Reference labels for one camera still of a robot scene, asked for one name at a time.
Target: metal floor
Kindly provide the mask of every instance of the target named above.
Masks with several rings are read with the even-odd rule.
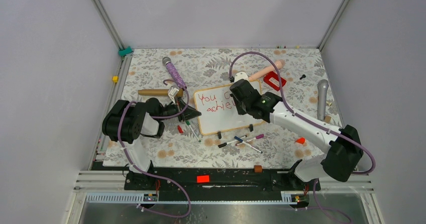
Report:
[[[310,196],[309,206],[316,206]],[[318,195],[323,207],[333,207],[348,214],[353,223],[368,223],[364,207],[356,194]],[[134,204],[86,203],[80,224],[301,224],[301,223],[335,223],[320,210],[294,211],[288,205],[229,205],[196,204],[192,205],[189,216],[181,219],[160,216],[149,212],[142,213]],[[185,213],[187,205],[163,204],[152,207],[167,213]],[[347,221],[338,213],[332,216],[340,221]]]

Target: wooden rolling pin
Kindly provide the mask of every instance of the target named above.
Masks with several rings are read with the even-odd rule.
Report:
[[[168,96],[167,89],[142,89],[138,90],[138,94],[142,96]],[[176,97],[183,97],[183,90],[179,89]]]
[[[284,65],[285,65],[285,62],[282,59],[275,61],[275,66],[277,66],[278,70],[281,69]],[[261,78],[261,77],[265,76],[266,74],[268,74],[268,72],[271,72],[271,71],[275,71],[275,68],[273,66],[265,67],[264,69],[262,69],[262,70],[256,72],[255,74],[251,75],[249,77],[249,81]]]

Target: white wall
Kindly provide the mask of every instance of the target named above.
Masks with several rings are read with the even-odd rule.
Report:
[[[0,223],[60,223],[119,65],[90,0],[0,0]]]
[[[376,157],[386,223],[426,219],[425,9],[425,0],[352,0],[323,52],[344,122]]]
[[[316,47],[342,0],[102,0],[132,47]]]

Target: tabletop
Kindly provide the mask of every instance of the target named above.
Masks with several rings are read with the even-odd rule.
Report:
[[[139,96],[140,89],[165,88],[162,80],[171,76],[162,64],[165,56],[171,58],[174,66],[187,85],[190,100],[194,107],[193,93],[199,89],[229,84],[228,71],[233,59],[241,53],[256,51],[265,54],[272,61],[283,59],[285,65],[280,70],[286,79],[283,87],[285,99],[290,105],[302,112],[315,117],[317,113],[317,83],[328,79],[321,54],[318,49],[135,49],[129,72],[123,89],[122,99],[146,101],[151,96]],[[245,71],[249,76],[270,65],[261,56],[246,55],[240,58],[233,67],[233,73]],[[262,92],[279,92],[268,86],[260,78]],[[157,97],[161,103],[170,102],[168,97]],[[326,115],[331,117],[330,124],[341,126],[338,106],[332,90],[327,92]],[[295,142],[300,136],[274,124],[263,123],[254,127],[203,136],[201,143],[197,141],[185,123],[177,118],[165,120],[165,130],[161,138],[145,138],[140,136],[142,144],[157,167],[214,167],[214,168],[289,168],[299,159],[309,159],[321,154],[321,150],[308,141],[305,144]],[[199,133],[198,121],[191,120],[195,131]],[[184,133],[180,134],[180,125]],[[251,144],[263,151],[260,154],[245,145],[228,145],[218,148],[217,145],[230,141],[234,136],[248,135],[255,137],[264,134],[264,138]],[[109,141],[103,160],[104,166],[125,166],[128,161],[119,144]]]

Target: green marker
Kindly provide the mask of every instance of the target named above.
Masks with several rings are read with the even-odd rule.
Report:
[[[201,140],[199,140],[199,138],[198,138],[198,136],[197,136],[197,134],[195,134],[195,131],[194,131],[194,129],[192,128],[192,126],[191,126],[191,124],[189,123],[189,121],[187,120],[186,121],[186,125],[188,125],[189,126],[189,128],[192,130],[192,133],[195,135],[195,137],[198,139],[198,141],[201,143]]]

